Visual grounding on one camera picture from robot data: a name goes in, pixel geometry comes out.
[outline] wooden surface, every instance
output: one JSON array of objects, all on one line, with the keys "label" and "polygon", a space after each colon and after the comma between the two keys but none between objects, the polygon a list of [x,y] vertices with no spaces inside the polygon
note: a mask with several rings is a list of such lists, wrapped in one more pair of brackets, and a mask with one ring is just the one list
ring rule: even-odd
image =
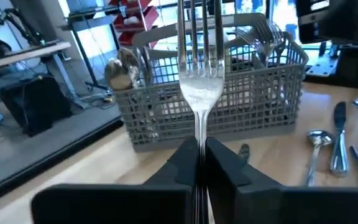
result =
[{"label": "wooden surface", "polygon": [[[332,132],[333,109],[337,102],[358,98],[358,90],[305,84],[296,132],[287,136],[225,142],[238,152],[250,146],[250,164],[285,185],[300,185],[306,175],[312,147],[306,140],[311,129]],[[358,147],[358,110],[347,106],[346,145]],[[65,162],[0,198],[0,224],[31,223],[30,200],[39,190],[58,183],[140,184],[154,174],[174,149],[137,154],[124,128],[113,132]],[[329,173],[332,148],[320,152],[316,185],[358,187],[358,167],[349,154],[350,173],[337,178]]]},{"label": "wooden surface", "polygon": [[46,54],[51,54],[51,53],[57,52],[59,50],[67,49],[70,46],[71,45],[69,42],[59,42],[59,43],[52,45],[50,47],[44,47],[41,49],[37,49],[38,47],[35,46],[35,47],[32,47],[35,49],[32,51],[28,51],[28,49],[21,50],[21,51],[25,51],[23,54],[20,54],[20,51],[12,52],[12,54],[14,54],[14,55],[7,56],[7,57],[0,59],[0,66],[9,65],[9,64],[12,64],[15,62],[20,62],[25,59],[35,58],[35,57],[39,57],[39,56],[46,55]]}]

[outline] dishwasher silverware basket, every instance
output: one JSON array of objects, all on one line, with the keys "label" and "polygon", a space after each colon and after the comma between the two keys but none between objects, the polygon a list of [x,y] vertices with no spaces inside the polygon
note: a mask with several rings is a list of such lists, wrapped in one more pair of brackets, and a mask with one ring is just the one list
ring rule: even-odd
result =
[{"label": "dishwasher silverware basket", "polygon": [[[223,16],[224,26],[246,26],[247,15]],[[134,42],[142,47],[176,33],[173,24],[137,34]],[[225,43],[225,86],[209,114],[208,135],[220,141],[235,141],[288,134],[295,129],[308,57],[286,36],[282,64],[277,65],[277,56],[273,54],[269,68],[263,69],[254,69],[251,60],[254,50],[244,40]],[[136,151],[176,148],[195,131],[193,112],[179,87],[177,52],[149,49],[149,55],[153,84],[115,92],[121,118]],[[190,50],[188,64],[191,65]]]}]

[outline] silver fork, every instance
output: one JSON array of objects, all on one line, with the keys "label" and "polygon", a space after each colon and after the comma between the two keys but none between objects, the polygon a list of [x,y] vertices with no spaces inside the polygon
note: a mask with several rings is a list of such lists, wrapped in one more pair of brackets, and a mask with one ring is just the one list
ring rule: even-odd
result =
[{"label": "silver fork", "polygon": [[198,169],[195,190],[195,219],[194,223],[208,223],[208,195],[206,188],[206,166],[205,166],[205,144],[206,125],[209,112],[219,100],[224,86],[224,46],[223,46],[223,25],[221,0],[214,1],[215,8],[215,38],[216,51],[214,58],[211,58],[208,40],[208,18],[206,0],[202,0],[203,13],[203,35],[204,35],[204,63],[200,64],[198,57],[198,45],[196,35],[195,0],[190,1],[191,5],[191,34],[192,38],[192,66],[187,69],[186,62],[186,39],[185,39],[185,18],[183,0],[178,2],[178,66],[180,89],[185,100],[195,114],[195,136],[198,141]]}]

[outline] knife blade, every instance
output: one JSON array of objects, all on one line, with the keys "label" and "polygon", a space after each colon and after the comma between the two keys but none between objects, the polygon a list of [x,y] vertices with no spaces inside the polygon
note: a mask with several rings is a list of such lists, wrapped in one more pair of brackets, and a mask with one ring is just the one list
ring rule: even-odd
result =
[{"label": "knife blade", "polygon": [[330,169],[334,175],[344,177],[349,172],[345,146],[346,102],[339,102],[334,109],[336,140]]}]

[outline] gray floor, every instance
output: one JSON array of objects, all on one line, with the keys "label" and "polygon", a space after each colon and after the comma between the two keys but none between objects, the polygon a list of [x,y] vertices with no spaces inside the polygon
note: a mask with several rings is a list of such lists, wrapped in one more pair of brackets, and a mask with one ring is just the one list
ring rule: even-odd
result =
[{"label": "gray floor", "polygon": [[[112,57],[114,53],[106,54],[105,57]],[[98,78],[103,79],[105,58],[94,58],[94,72]],[[64,62],[68,75],[80,96],[102,94],[104,91],[94,88],[89,91],[85,81],[91,81],[87,69],[82,61],[71,60]],[[60,75],[52,64],[48,67],[59,83],[62,82]],[[39,65],[31,70],[17,72],[0,78],[0,87],[17,82],[19,79],[33,76],[34,72],[45,70],[44,65]],[[53,128],[32,138],[22,134],[20,126],[13,119],[10,112],[0,103],[0,112],[5,120],[0,126],[0,181],[8,178],[23,168],[53,154],[64,146],[80,139],[95,129],[110,122],[119,116],[116,105],[103,105],[102,107],[92,106],[87,110],[82,110],[73,106],[73,115],[54,123]]]}]

